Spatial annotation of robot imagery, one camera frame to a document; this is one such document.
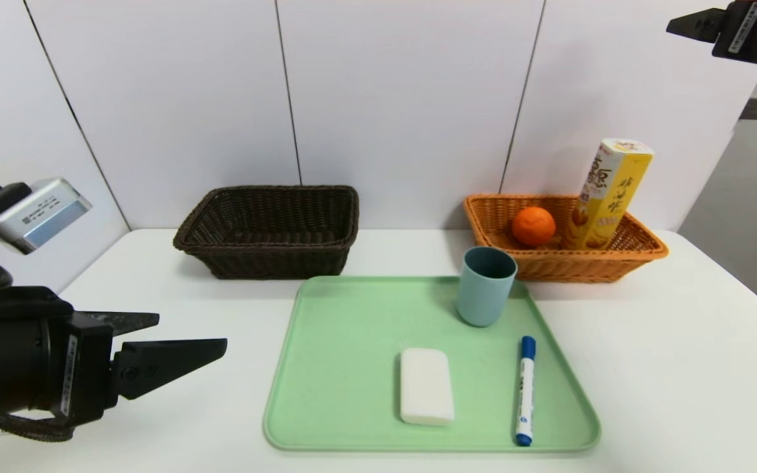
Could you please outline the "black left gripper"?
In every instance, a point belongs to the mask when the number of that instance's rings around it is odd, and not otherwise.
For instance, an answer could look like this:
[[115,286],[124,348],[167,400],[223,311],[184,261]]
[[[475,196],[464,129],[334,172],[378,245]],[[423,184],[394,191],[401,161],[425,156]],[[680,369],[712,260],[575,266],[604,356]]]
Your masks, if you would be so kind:
[[[159,314],[77,311],[0,321],[0,414],[50,411],[66,427],[107,407],[113,337],[155,327]],[[221,359],[228,340],[124,342],[114,354],[111,400],[135,400]]]

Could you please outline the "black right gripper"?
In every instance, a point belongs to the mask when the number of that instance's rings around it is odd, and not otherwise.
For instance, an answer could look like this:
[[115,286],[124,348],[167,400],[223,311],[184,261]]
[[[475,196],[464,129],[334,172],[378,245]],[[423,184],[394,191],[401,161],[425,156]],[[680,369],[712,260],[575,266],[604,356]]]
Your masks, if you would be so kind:
[[757,64],[757,1],[736,1],[670,19],[671,35],[715,44],[712,56]]

